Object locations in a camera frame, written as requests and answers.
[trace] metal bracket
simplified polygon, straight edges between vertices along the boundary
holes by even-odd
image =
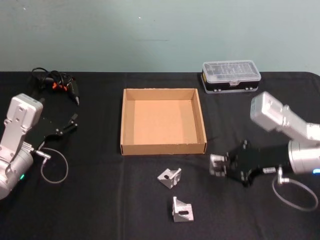
[[[194,221],[191,204],[178,200],[176,196],[173,197],[172,216],[175,223]]]
[[[173,186],[177,185],[177,183],[180,181],[181,168],[179,168],[178,170],[170,170],[169,168],[167,168],[157,178],[168,189],[171,189]]]
[[[210,165],[209,165],[210,175],[217,176],[217,177],[225,177],[226,163],[227,163],[227,158],[225,156],[210,154]]]
[[[277,182],[279,185],[282,185],[282,184],[287,184],[289,183],[289,178],[287,177],[283,177],[283,171],[282,171],[282,167],[279,166],[278,168],[278,172],[277,172]]]

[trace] cardboard box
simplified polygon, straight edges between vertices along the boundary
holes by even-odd
[[[204,154],[198,90],[125,89],[120,147],[122,155]]]

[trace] black power cord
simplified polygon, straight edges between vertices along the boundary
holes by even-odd
[[[67,92],[70,98],[79,105],[78,85],[73,76],[57,70],[48,71],[43,67],[36,67],[31,71],[31,78],[40,91],[51,86],[53,91]]]

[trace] cable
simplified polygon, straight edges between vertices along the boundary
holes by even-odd
[[[35,73],[38,71],[43,71],[45,73],[45,76],[42,78],[38,78]],[[31,75],[35,78],[38,79],[40,81],[40,88],[44,88],[43,85],[43,81],[48,78],[51,77],[53,79],[53,81],[61,88],[61,87],[66,87],[72,80],[73,77],[69,74],[66,74],[65,72],[60,72],[57,70],[52,70],[52,71],[48,71],[43,67],[36,67],[34,69],[31,70]]]
[[[43,161],[43,163],[42,163],[42,165],[41,165],[41,169],[40,169],[41,176],[43,177],[44,180],[46,180],[46,181],[47,181],[48,183],[50,183],[50,184],[60,184],[60,183],[62,183],[62,182],[67,178],[68,172],[69,172],[69,165],[68,165],[68,161],[67,161],[66,157],[65,157],[61,152],[59,152],[58,150],[55,150],[55,149],[53,149],[53,148],[43,147],[43,148],[41,148],[41,149],[53,151],[53,152],[56,152],[57,154],[59,154],[59,155],[63,158],[63,160],[65,161],[65,166],[66,166],[65,176],[64,176],[61,180],[59,180],[59,181],[51,181],[51,180],[49,180],[48,178],[46,178],[45,175],[44,175],[44,166],[45,166],[46,161],[47,161],[47,160],[45,159],[45,160]]]
[[[296,180],[293,180],[293,179],[291,179],[291,178],[288,178],[288,179],[289,179],[289,182],[288,182],[288,183],[292,183],[292,184],[297,185],[297,186],[300,187],[300,188],[303,188],[303,189],[306,190],[308,193],[310,193],[310,194],[313,196],[314,200],[315,200],[314,206],[312,206],[312,207],[301,207],[301,206],[299,206],[299,205],[296,205],[296,204],[292,203],[291,201],[288,201],[288,200],[284,199],[282,196],[280,196],[280,194],[276,191],[276,188],[275,188],[275,182],[276,182],[277,179],[278,179],[278,176],[275,176],[274,179],[272,180],[272,189],[273,189],[275,195],[276,195],[282,202],[284,202],[285,204],[289,205],[289,206],[292,207],[292,208],[298,209],[298,210],[303,211],[303,212],[312,212],[312,211],[314,211],[314,210],[317,209],[318,204],[319,204],[318,197],[317,197],[317,195],[316,195],[309,187],[307,187],[306,185],[304,185],[303,183],[301,183],[301,182],[299,182],[299,181],[296,181]]]

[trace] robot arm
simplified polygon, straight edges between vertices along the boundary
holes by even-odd
[[[320,125],[307,123],[270,95],[263,92],[251,101],[250,117],[257,125],[270,132],[283,132],[292,140],[306,145],[320,143]]]
[[[251,119],[266,131],[281,131],[293,140],[274,147],[253,148],[244,141],[226,156],[210,155],[210,174],[252,184],[260,174],[312,173],[320,168],[320,125],[307,123],[267,92],[251,101]]]
[[[50,155],[40,151],[47,137],[63,136],[78,126],[74,116],[67,127],[56,128],[51,121],[44,117],[40,118],[42,110],[41,102],[23,93],[11,99],[0,142],[0,199],[10,193],[30,168],[34,154],[43,157],[44,160],[51,158]]]

